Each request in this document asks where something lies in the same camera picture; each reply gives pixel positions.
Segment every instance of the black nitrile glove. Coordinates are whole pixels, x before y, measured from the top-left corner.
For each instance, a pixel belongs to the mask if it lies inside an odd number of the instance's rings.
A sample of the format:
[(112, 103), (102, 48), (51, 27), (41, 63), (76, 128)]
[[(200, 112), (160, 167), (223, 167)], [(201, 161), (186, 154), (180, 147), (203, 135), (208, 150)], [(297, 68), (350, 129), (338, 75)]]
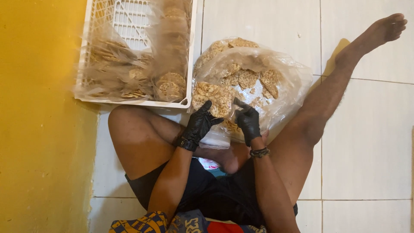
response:
[(206, 136), (213, 125), (220, 124), (224, 121), (223, 118), (215, 118), (208, 110), (211, 107), (211, 101), (208, 100), (201, 108), (191, 114), (188, 125), (183, 132), (182, 137), (196, 143), (200, 143), (200, 140)]
[(246, 145), (250, 146), (253, 139), (262, 137), (259, 127), (259, 113), (247, 104), (241, 104), (239, 107), (243, 110), (236, 110), (236, 124), (244, 134)]

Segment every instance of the black wristwatch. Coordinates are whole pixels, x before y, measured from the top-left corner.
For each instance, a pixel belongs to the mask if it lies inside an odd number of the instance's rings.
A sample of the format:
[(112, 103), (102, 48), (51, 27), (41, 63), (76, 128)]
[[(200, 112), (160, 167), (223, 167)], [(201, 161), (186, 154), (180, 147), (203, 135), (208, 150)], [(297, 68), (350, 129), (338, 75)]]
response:
[(196, 144), (195, 142), (189, 141), (185, 138), (178, 138), (176, 141), (176, 146), (182, 147), (186, 150), (194, 152), (197, 149), (198, 144)]
[(250, 150), (250, 156), (252, 158), (261, 158), (266, 155), (270, 155), (270, 150), (267, 147), (261, 150)]

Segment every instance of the leg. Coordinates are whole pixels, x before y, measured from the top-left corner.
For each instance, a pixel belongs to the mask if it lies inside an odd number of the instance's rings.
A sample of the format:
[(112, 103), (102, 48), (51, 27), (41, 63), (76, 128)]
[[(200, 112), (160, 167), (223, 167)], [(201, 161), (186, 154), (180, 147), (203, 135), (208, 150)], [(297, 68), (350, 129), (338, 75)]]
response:
[(299, 198), (311, 168), (313, 147), (338, 107), (355, 66), (365, 54), (398, 39), (406, 23), (402, 14), (380, 19), (345, 47), (335, 60), (332, 74), (308, 95), (296, 116), (268, 145), (292, 205)]
[[(131, 180), (167, 162), (175, 150), (175, 138), (184, 130), (176, 122), (132, 105), (115, 108), (108, 125), (119, 161)], [(248, 149), (232, 143), (227, 150), (198, 148), (194, 156), (214, 160), (228, 173), (234, 173), (248, 159)]]

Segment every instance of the bare foot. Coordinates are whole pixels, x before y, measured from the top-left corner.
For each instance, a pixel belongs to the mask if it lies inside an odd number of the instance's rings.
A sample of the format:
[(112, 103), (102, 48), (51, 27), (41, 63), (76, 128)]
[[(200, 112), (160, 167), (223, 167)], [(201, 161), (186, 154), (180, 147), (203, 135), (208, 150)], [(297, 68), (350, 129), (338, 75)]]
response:
[[(266, 143), (268, 136), (269, 131), (267, 130), (262, 135), (264, 143)], [(223, 157), (226, 158), (221, 164), (223, 170), (228, 174), (234, 174), (250, 158), (250, 147), (247, 147), (245, 143), (231, 142), (230, 149), (223, 154)]]
[(377, 47), (398, 39), (405, 30), (407, 20), (403, 14), (393, 14), (374, 22), (364, 33), (346, 46), (335, 58), (338, 64), (349, 56), (361, 59)]

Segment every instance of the white plastic crate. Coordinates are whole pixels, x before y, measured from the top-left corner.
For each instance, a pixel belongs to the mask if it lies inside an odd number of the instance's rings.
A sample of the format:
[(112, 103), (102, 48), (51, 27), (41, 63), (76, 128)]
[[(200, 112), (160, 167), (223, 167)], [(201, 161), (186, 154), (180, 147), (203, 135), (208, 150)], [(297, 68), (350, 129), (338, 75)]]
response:
[[(191, 12), (191, 26), (190, 36), (195, 34), (195, 18), (197, 11), (197, 0), (193, 1)], [(107, 21), (112, 22), (115, 30), (125, 40), (127, 45), (134, 50), (143, 50), (149, 47), (149, 40), (145, 34), (145, 27), (148, 26), (149, 21), (147, 14), (151, 13), (150, 3), (147, 0), (88, 0), (85, 14), (85, 24), (83, 31), (83, 38), (87, 38), (89, 32), (101, 25), (95, 25), (92, 19), (106, 18)], [(180, 103), (158, 102), (149, 100), (133, 100), (113, 102), (110, 100), (89, 100), (75, 95), (76, 99), (87, 102), (97, 103), (112, 103), (112, 104), (132, 104), (152, 107), (168, 107), (168, 108), (188, 108), (191, 104), (191, 80), (193, 76), (193, 55), (194, 43), (190, 39), (190, 48), (188, 53), (188, 73), (187, 73), (187, 91), (186, 97)], [(82, 49), (80, 51), (79, 69), (89, 62), (89, 52), (85, 49), (88, 42), (82, 40)], [(76, 85), (88, 85), (82, 79), (82, 76), (77, 77)]]

